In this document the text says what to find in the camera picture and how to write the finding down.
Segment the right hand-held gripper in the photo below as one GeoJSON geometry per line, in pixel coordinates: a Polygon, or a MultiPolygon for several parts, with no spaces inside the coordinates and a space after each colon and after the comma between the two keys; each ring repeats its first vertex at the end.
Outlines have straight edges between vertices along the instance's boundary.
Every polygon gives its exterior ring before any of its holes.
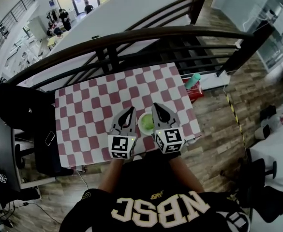
{"type": "Polygon", "coordinates": [[[178,115],[160,103],[154,103],[151,107],[154,124],[153,140],[163,154],[180,152],[186,140],[183,128],[180,126],[178,115]]]}

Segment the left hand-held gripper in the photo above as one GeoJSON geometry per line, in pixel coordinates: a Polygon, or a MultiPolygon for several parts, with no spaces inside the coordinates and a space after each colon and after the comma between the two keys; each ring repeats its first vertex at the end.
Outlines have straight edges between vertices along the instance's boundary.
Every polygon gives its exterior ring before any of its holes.
{"type": "Polygon", "coordinates": [[[113,159],[129,159],[136,141],[136,109],[131,106],[120,111],[113,118],[112,127],[108,133],[110,156],[113,159]]]}

